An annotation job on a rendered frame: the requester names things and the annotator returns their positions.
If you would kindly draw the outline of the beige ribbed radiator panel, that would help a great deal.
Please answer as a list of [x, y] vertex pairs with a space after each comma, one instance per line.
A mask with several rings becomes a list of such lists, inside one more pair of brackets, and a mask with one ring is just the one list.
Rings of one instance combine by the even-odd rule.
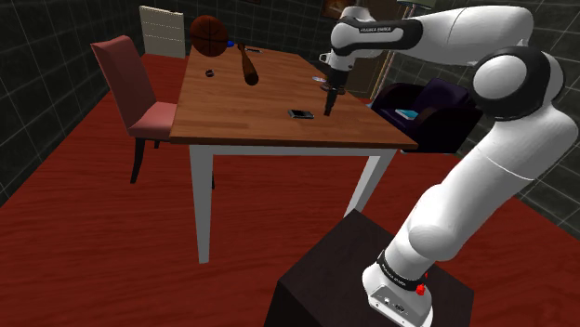
[[178, 59], [186, 57], [182, 13], [140, 6], [139, 16], [147, 54]]

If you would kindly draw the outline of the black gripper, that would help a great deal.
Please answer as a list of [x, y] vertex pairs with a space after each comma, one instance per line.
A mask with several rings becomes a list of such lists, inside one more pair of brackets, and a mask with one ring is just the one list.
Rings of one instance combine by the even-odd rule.
[[345, 85], [349, 77], [349, 71], [341, 71], [332, 68], [327, 75], [327, 83], [329, 91], [327, 92], [326, 101], [324, 105], [325, 116], [329, 116], [336, 103], [337, 94], [344, 95]]

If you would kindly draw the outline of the wooden table with white legs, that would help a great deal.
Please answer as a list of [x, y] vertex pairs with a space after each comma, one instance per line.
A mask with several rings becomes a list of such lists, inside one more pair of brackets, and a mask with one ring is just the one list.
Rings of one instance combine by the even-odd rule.
[[[296, 54], [266, 50], [247, 55], [259, 80], [244, 80], [241, 52], [217, 58], [190, 55], [170, 139], [189, 148], [198, 260], [210, 255], [212, 174], [217, 156], [270, 156], [290, 160], [287, 174], [302, 198], [323, 198], [345, 179], [345, 213], [362, 210], [397, 150], [416, 143], [352, 95], [329, 116], [315, 68]], [[207, 70], [214, 77], [207, 77]], [[295, 119], [289, 110], [310, 111]]]

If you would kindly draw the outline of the pink upholstered chair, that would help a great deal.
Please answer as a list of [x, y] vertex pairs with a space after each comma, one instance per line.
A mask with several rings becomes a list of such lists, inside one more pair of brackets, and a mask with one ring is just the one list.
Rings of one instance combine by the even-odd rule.
[[133, 41], [126, 35], [93, 43], [91, 49], [112, 92], [127, 134], [135, 139], [130, 182], [142, 164], [145, 143], [155, 147], [170, 139], [177, 105], [159, 101]]

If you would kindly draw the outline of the brown wooden baseball bat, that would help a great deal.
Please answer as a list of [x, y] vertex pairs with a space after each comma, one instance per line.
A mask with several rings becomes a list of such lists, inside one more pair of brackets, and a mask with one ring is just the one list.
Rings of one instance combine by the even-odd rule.
[[256, 85], [258, 83], [259, 77], [255, 66], [253, 65], [251, 59], [246, 54], [245, 45], [238, 44], [237, 47], [242, 55], [242, 68], [244, 73], [244, 80], [248, 85]]

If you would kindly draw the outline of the floor lamp with gold pole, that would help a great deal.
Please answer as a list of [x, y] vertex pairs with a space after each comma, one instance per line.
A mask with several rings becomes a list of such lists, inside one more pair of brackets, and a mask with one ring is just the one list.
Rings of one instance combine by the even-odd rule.
[[[415, 11], [418, 8], [431, 10], [432, 8], [435, 7], [436, 1], [437, 0], [397, 0], [397, 3], [405, 7], [404, 12], [402, 13], [402, 19], [409, 19], [415, 14]], [[391, 50], [386, 55], [386, 59], [382, 66], [381, 72], [378, 75], [375, 88], [370, 97], [372, 101], [375, 100], [376, 96], [378, 95], [379, 91], [382, 89], [384, 83], [387, 80], [391, 64], [394, 60], [394, 56], [395, 53]]]

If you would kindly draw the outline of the brown basketball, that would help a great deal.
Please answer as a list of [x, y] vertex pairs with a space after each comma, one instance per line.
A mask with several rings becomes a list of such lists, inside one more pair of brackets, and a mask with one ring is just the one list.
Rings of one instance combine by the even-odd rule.
[[217, 18], [209, 15], [197, 17], [190, 27], [191, 45], [200, 54], [218, 57], [228, 47], [228, 31]]

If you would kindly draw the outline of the dark robot stand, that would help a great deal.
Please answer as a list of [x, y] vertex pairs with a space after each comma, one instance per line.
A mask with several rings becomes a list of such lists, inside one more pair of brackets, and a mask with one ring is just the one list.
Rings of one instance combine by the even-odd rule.
[[399, 327], [369, 306], [362, 281], [392, 239], [348, 214], [278, 280], [264, 327]]

